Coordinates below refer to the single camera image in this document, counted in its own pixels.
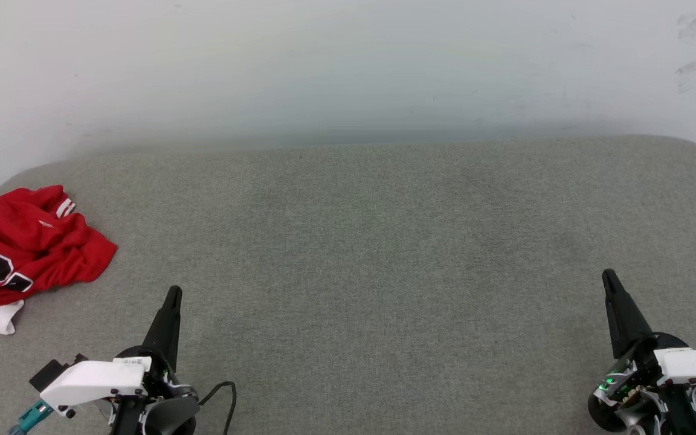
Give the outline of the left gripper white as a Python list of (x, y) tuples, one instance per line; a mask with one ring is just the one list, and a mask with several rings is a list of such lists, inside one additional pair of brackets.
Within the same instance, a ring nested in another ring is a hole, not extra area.
[(143, 346), (110, 361), (79, 354), (40, 372), (40, 399), (65, 417), (84, 405), (106, 416), (112, 434), (193, 434), (201, 410), (195, 388), (176, 377), (182, 289), (171, 286)]

